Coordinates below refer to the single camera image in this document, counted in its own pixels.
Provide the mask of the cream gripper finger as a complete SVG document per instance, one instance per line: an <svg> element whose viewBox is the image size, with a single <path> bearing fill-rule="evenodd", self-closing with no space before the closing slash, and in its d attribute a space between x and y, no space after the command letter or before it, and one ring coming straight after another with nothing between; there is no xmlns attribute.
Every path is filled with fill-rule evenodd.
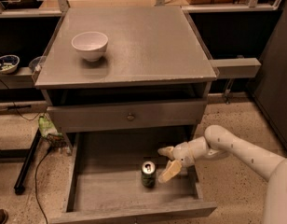
<svg viewBox="0 0 287 224"><path fill-rule="evenodd" d="M168 161L164 171L158 177L158 182L166 183L178 175L181 171L182 163L180 161Z"/></svg>
<svg viewBox="0 0 287 224"><path fill-rule="evenodd" d="M168 157L170 160L173 160L174 159L174 156L172 153L173 150L174 150L174 147L162 147L157 150L157 153L161 156Z"/></svg>

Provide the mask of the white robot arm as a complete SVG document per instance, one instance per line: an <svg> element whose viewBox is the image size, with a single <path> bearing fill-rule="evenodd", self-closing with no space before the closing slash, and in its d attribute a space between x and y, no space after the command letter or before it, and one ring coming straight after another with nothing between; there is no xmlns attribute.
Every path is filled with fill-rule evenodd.
<svg viewBox="0 0 287 224"><path fill-rule="evenodd" d="M160 183L168 182L183 167L191 167L199 159L234 155L267 182L262 224L287 224L287 158L245 141L219 125L207 127L197 139L157 152L170 159L158 177Z"/></svg>

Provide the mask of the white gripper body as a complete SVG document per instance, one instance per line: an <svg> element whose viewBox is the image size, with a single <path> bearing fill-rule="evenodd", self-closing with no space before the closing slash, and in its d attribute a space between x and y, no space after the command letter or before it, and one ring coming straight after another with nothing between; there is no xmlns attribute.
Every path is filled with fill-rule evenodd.
<svg viewBox="0 0 287 224"><path fill-rule="evenodd" d="M192 149L187 142L183 142L177 145L173 149L173 158L179 161L183 167L190 167L195 164L195 159L192 153Z"/></svg>

